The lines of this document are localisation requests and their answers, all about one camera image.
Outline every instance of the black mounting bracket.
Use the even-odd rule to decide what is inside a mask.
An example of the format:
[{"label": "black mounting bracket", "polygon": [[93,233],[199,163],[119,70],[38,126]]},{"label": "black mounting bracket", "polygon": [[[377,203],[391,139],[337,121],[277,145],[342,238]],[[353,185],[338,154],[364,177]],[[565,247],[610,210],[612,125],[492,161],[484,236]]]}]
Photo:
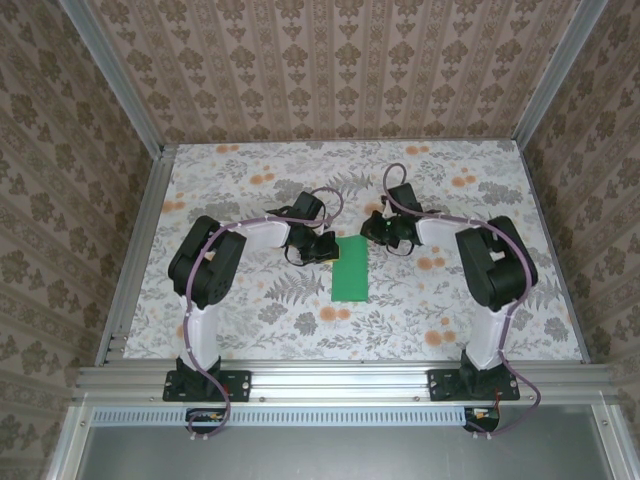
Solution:
[{"label": "black mounting bracket", "polygon": [[[220,370],[221,360],[208,370],[229,395],[232,402],[248,402],[251,395],[249,370]],[[181,358],[176,369],[167,373],[162,400],[165,402],[222,402],[222,394],[200,372],[192,370]]]},{"label": "black mounting bracket", "polygon": [[516,377],[503,364],[478,370],[462,351],[460,368],[434,369],[427,372],[432,402],[519,400]]}]

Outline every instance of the patterned wallpaper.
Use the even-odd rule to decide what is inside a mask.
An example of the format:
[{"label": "patterned wallpaper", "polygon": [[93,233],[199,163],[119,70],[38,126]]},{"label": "patterned wallpaper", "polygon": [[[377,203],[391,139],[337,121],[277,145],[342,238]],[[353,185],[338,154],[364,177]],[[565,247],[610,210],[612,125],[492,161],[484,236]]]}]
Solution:
[{"label": "patterned wallpaper", "polygon": [[587,345],[640,445],[640,1],[609,1],[525,150]]},{"label": "patterned wallpaper", "polygon": [[578,0],[91,0],[167,143],[510,137]]},{"label": "patterned wallpaper", "polygon": [[35,479],[92,364],[150,159],[55,0],[0,2],[0,477]]}]

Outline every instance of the purple cable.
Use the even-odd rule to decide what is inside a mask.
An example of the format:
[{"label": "purple cable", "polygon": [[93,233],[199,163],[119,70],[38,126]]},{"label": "purple cable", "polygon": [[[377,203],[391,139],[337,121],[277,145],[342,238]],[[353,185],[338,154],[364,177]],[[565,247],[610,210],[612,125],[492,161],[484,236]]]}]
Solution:
[{"label": "purple cable", "polygon": [[482,220],[468,219],[468,218],[464,218],[464,217],[455,217],[453,215],[446,215],[446,214],[442,214],[442,213],[416,212],[416,211],[411,210],[409,208],[406,208],[403,205],[401,205],[400,203],[396,202],[393,199],[393,197],[389,194],[389,189],[387,188],[387,177],[389,175],[389,172],[394,167],[400,167],[402,169],[402,182],[401,183],[404,183],[405,180],[407,179],[407,169],[401,163],[392,163],[385,170],[384,176],[382,177],[382,189],[384,190],[384,193],[387,196],[388,201],[393,206],[395,206],[399,210],[402,210],[402,211],[404,211],[406,213],[410,213],[412,215],[419,216],[419,217],[439,218],[439,219],[443,219],[443,220],[449,220],[449,221],[452,221],[452,222],[464,223],[464,224],[469,224],[469,225],[477,225],[477,226],[486,228],[487,230],[491,231],[494,235],[497,235],[502,240],[504,240],[504,242],[509,246],[509,248],[511,248],[511,250],[513,250],[513,252],[518,257],[518,260],[522,264],[522,267],[524,269],[525,280],[526,280],[525,289],[524,289],[524,292],[522,293],[522,295],[520,296],[520,298],[518,298],[517,301],[512,303],[511,306],[507,309],[507,313],[505,315],[504,326],[502,327],[502,333],[500,335],[500,343],[498,344],[498,355],[500,356],[500,360],[502,360],[502,363],[507,368],[507,370],[509,370],[509,372],[511,372],[516,378],[521,380],[523,383],[527,384],[529,386],[529,388],[531,388],[535,392],[536,400],[533,402],[533,405],[531,405],[531,407],[529,407],[527,409],[527,411],[518,420],[516,420],[515,422],[513,422],[510,425],[507,425],[506,427],[503,427],[503,428],[501,428],[499,430],[496,430],[493,433],[489,433],[489,432],[485,431],[483,428],[479,427],[478,425],[475,425],[474,423],[469,422],[469,424],[471,426],[473,426],[474,428],[478,429],[480,431],[480,433],[485,435],[485,436],[489,436],[489,435],[496,436],[496,435],[501,435],[503,433],[506,433],[506,432],[512,430],[513,428],[515,428],[516,426],[518,426],[523,421],[525,421],[527,419],[527,417],[529,415],[531,415],[535,411],[535,409],[538,407],[538,405],[540,405],[540,400],[542,399],[542,394],[540,393],[540,390],[538,389],[538,387],[536,387],[531,381],[526,379],[524,376],[522,376],[519,372],[517,372],[511,366],[511,364],[505,358],[504,351],[503,351],[504,345],[505,345],[505,343],[507,341],[507,333],[509,332],[509,325],[511,324],[511,317],[513,316],[513,312],[516,310],[516,308],[518,308],[520,305],[522,305],[524,303],[525,299],[527,298],[527,295],[529,294],[529,291],[531,290],[532,284],[533,284],[531,270],[529,268],[529,264],[527,262],[525,254],[518,247],[518,245],[516,245],[516,243],[511,238],[509,238],[509,236],[507,234],[505,234],[504,232],[502,232],[498,228],[494,227],[493,225],[488,224],[487,222],[483,222]]},{"label": "purple cable", "polygon": [[[218,230],[216,230],[213,233],[213,235],[209,237],[209,240],[207,240],[207,243],[204,244],[204,246],[202,247],[202,250],[200,250],[200,254],[198,255],[198,258],[196,258],[196,261],[193,264],[193,268],[191,269],[191,272],[189,273],[189,278],[187,279],[187,290],[185,292],[185,295],[187,297],[187,311],[185,312],[184,320],[182,321],[184,343],[187,348],[187,355],[189,356],[189,360],[191,360],[191,363],[195,367],[196,371],[198,371],[202,376],[204,376],[207,380],[209,380],[211,383],[215,385],[215,387],[218,389],[218,391],[222,395],[222,398],[224,399],[224,404],[225,404],[225,414],[224,414],[224,417],[222,418],[222,421],[220,422],[220,424],[215,430],[213,430],[210,434],[206,435],[207,438],[218,434],[220,430],[222,430],[222,427],[224,427],[225,424],[229,421],[229,416],[231,414],[231,400],[229,399],[229,395],[227,394],[223,386],[220,384],[220,382],[218,382],[218,380],[216,380],[215,377],[213,377],[213,375],[210,375],[209,372],[207,372],[205,369],[203,369],[200,366],[200,364],[198,363],[198,361],[196,360],[195,356],[191,351],[191,340],[189,338],[189,317],[191,316],[191,312],[193,311],[193,302],[191,300],[191,293],[193,291],[193,281],[195,279],[196,272],[198,271],[198,268],[200,267],[200,264],[202,263],[204,256],[207,254],[207,252],[211,248],[211,245],[213,245],[213,242],[215,242],[216,239],[223,232],[226,232],[227,230],[238,228],[242,225],[256,225],[259,223],[266,223],[266,222],[279,222],[279,223],[292,222],[292,223],[302,223],[304,225],[314,225],[314,226],[321,225],[321,224],[330,225],[331,222],[340,214],[340,212],[342,212],[342,209],[344,208],[344,198],[342,197],[342,194],[338,190],[331,187],[320,187],[313,190],[311,193],[313,194],[320,190],[328,191],[338,196],[338,199],[340,200],[340,207],[338,208],[337,213],[325,218],[324,220],[301,220],[298,218],[265,216],[265,217],[259,217],[259,218],[250,218],[240,222],[230,223],[228,225],[221,226]],[[193,431],[193,427],[192,427],[193,420],[197,416],[198,415],[192,416],[187,425],[187,429],[189,430],[189,433],[191,433],[192,438],[205,437],[205,435],[200,435]]]}]

